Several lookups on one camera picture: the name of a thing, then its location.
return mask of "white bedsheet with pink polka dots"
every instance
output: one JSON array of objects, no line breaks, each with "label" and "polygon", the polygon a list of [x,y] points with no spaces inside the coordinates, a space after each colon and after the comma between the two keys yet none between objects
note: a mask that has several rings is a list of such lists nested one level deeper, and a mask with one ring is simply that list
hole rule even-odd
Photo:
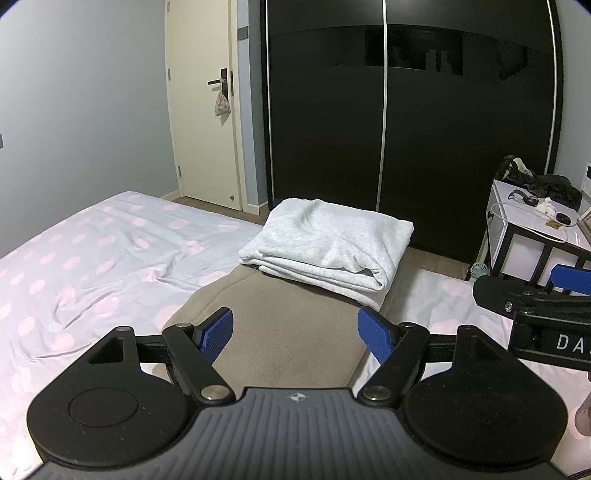
[{"label": "white bedsheet with pink polka dots", "polygon": [[[476,305],[471,283],[410,267],[403,257],[392,288],[396,293],[388,297],[392,305],[386,317],[394,323],[414,322],[442,335],[455,335],[460,325],[476,325],[502,346],[509,344],[512,321]],[[566,475],[591,468],[591,383],[587,373],[528,361],[524,364],[560,394],[569,411],[569,423],[552,463]],[[429,364],[423,378],[450,365]],[[370,355],[353,386],[355,393],[378,367]]]},{"label": "white bedsheet with pink polka dots", "polygon": [[158,333],[191,293],[238,265],[261,226],[134,192],[58,223],[0,260],[0,478],[40,459],[33,397],[118,325]]}]

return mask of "white cable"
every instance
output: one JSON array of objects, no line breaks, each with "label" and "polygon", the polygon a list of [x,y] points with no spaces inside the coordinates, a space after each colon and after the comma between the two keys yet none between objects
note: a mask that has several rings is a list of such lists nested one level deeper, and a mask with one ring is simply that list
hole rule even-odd
[{"label": "white cable", "polygon": [[[515,202],[515,203],[505,203],[505,202],[496,202],[496,203],[493,203],[493,204],[490,206],[490,208],[489,208],[489,211],[490,211],[490,212],[491,212],[491,213],[492,213],[494,216],[496,216],[497,218],[500,218],[500,219],[501,219],[501,220],[503,220],[504,222],[508,222],[509,220],[507,220],[506,218],[503,218],[503,217],[502,217],[500,214],[496,213],[496,212],[495,212],[495,211],[492,209],[492,208],[493,208],[494,206],[496,206],[496,205],[508,205],[508,206],[510,206],[510,207],[519,208],[520,210],[523,210],[524,212],[528,212],[528,213],[530,213],[530,214],[532,214],[532,215],[535,215],[535,216],[537,216],[537,217],[540,217],[540,218],[542,218],[542,219],[545,219],[545,220],[554,220],[554,221],[556,221],[556,219],[555,219],[555,218],[552,218],[552,217],[550,217],[550,216],[548,216],[548,215],[544,215],[544,214],[542,214],[542,213],[538,212],[538,211],[537,211],[537,210],[535,210],[535,209],[532,211],[531,209],[532,209],[533,207],[529,207],[528,209],[522,208],[521,206],[519,206],[519,204],[518,204],[517,202]],[[561,224],[560,224],[560,226],[561,226],[561,227],[574,227],[575,225],[564,225],[563,223],[561,223]],[[566,239],[565,239],[565,240],[562,240],[562,239],[560,239],[560,238],[556,238],[556,237],[553,237],[553,236],[550,236],[550,235],[546,235],[546,234],[544,234],[544,233],[542,233],[542,232],[538,232],[538,231],[536,231],[536,230],[532,230],[531,228],[527,228],[526,226],[523,226],[523,225],[519,225],[519,227],[520,227],[520,228],[522,228],[522,229],[524,229],[524,230],[527,230],[528,232],[535,233],[536,235],[538,235],[538,236],[540,236],[540,237],[542,237],[542,238],[545,238],[546,240],[550,240],[551,242],[557,242],[557,243],[560,243],[560,244],[566,244],[566,243],[568,243],[568,242],[569,242],[569,236],[566,234],[566,232],[564,232],[564,235],[566,236]]]}]

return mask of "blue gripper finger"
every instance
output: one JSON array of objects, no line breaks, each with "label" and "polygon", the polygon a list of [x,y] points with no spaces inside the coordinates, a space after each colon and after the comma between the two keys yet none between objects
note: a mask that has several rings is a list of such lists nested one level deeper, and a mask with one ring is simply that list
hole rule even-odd
[{"label": "blue gripper finger", "polygon": [[387,319],[374,309],[363,307],[357,314],[359,336],[380,365],[383,365],[394,351],[394,346],[390,341],[390,328],[392,326]]},{"label": "blue gripper finger", "polygon": [[591,295],[591,271],[582,268],[556,265],[550,273],[555,287]]},{"label": "blue gripper finger", "polygon": [[197,348],[209,364],[212,364],[232,338],[234,315],[229,308],[222,307],[196,328],[202,331]]}]

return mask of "door handle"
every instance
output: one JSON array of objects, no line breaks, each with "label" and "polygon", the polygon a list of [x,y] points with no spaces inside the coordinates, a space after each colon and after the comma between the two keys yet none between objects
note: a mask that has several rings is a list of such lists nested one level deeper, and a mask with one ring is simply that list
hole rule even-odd
[{"label": "door handle", "polygon": [[215,85],[217,83],[222,84],[222,93],[226,100],[228,100],[228,69],[221,70],[221,78],[218,80],[211,80],[207,84],[208,85]]}]

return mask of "picture frame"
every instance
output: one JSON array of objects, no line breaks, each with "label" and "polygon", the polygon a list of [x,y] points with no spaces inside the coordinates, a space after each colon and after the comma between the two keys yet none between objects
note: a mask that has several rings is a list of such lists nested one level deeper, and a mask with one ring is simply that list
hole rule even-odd
[{"label": "picture frame", "polygon": [[591,207],[577,218],[577,225],[581,229],[581,232],[583,232],[583,236],[587,239],[587,242],[591,244]]}]

